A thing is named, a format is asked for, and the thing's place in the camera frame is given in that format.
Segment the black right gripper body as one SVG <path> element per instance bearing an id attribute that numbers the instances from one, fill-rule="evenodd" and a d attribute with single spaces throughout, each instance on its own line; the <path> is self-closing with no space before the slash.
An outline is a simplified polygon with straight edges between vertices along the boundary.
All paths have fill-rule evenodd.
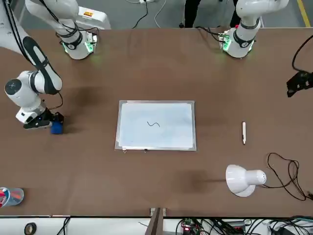
<path id="1" fill-rule="evenodd" d="M 52 121 L 43 117 L 36 117 L 31 121 L 31 127 L 51 127 Z"/>

